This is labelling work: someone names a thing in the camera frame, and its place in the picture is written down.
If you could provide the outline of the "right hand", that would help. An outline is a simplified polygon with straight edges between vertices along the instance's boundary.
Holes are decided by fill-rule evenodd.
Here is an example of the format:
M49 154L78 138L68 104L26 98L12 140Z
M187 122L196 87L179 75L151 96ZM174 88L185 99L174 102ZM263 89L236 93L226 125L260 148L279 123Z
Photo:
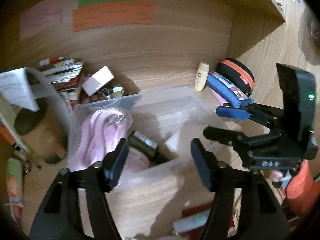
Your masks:
M283 175L281 171L270 170L267 175L268 179L273 183L284 183L290 181L290 177Z

